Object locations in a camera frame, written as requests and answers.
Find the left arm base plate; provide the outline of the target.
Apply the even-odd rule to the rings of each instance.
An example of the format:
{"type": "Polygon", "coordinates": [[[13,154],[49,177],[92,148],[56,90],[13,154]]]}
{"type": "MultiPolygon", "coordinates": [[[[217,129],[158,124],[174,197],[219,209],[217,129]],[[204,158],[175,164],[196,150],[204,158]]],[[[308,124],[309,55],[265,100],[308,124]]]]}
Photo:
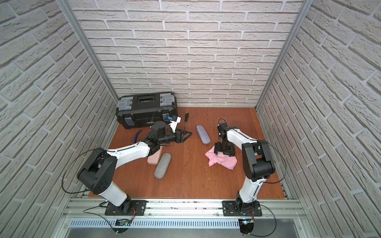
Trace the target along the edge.
{"type": "Polygon", "coordinates": [[[147,200],[126,200],[121,206],[115,206],[110,201],[107,204],[106,216],[143,216],[147,200]]]}

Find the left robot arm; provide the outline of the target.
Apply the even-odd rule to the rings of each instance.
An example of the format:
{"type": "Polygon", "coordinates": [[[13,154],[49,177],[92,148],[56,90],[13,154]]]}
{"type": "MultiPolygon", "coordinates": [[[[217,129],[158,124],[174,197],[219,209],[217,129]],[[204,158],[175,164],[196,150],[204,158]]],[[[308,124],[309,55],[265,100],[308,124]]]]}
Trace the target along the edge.
{"type": "Polygon", "coordinates": [[[129,209],[130,197],[113,182],[115,170],[131,161],[152,156],[165,144],[183,143],[190,136],[190,131],[173,130],[165,122],[157,121],[145,139],[135,144],[112,150],[93,149],[79,169],[77,178],[93,194],[100,195],[116,207],[129,209]]]}

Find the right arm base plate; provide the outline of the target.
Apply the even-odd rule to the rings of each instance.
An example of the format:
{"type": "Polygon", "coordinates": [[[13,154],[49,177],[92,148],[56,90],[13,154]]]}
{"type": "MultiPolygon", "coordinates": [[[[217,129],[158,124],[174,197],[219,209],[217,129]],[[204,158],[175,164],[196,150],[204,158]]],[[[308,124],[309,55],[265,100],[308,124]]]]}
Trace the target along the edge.
{"type": "Polygon", "coordinates": [[[225,217],[261,217],[263,215],[260,203],[257,200],[250,203],[243,203],[239,200],[223,200],[222,211],[225,217]]]}

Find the lavender eyeglass case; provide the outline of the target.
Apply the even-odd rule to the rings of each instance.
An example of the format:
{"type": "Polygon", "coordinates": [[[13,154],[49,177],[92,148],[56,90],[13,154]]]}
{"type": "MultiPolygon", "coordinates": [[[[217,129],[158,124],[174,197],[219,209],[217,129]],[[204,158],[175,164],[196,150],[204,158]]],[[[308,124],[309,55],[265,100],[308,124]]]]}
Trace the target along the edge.
{"type": "Polygon", "coordinates": [[[197,131],[197,133],[198,133],[203,144],[210,144],[211,143],[210,137],[202,125],[197,125],[196,131],[197,131]]]}

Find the pink microfiber cloth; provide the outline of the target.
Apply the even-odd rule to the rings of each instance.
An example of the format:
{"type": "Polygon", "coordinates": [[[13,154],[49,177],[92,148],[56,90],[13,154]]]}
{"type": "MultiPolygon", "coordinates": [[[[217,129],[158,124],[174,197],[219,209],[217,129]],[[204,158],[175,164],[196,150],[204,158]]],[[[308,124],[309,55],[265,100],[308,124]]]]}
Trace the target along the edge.
{"type": "Polygon", "coordinates": [[[205,156],[209,159],[209,166],[213,166],[214,164],[219,164],[233,170],[237,165],[237,158],[235,156],[225,155],[222,152],[214,153],[215,147],[213,146],[210,150],[205,153],[205,156]]]}

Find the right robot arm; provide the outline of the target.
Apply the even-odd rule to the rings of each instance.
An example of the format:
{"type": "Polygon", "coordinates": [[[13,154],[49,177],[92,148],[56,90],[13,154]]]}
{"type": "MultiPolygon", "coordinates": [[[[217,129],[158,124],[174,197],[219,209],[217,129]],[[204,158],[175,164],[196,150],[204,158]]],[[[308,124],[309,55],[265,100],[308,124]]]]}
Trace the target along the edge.
{"type": "Polygon", "coordinates": [[[215,143],[216,155],[235,156],[235,148],[242,150],[243,170],[246,175],[244,184],[237,193],[235,210],[244,214],[254,207],[258,193],[266,180],[275,173],[275,165],[269,144],[254,139],[241,132],[237,127],[229,127],[227,123],[217,126],[220,142],[215,143]]]}

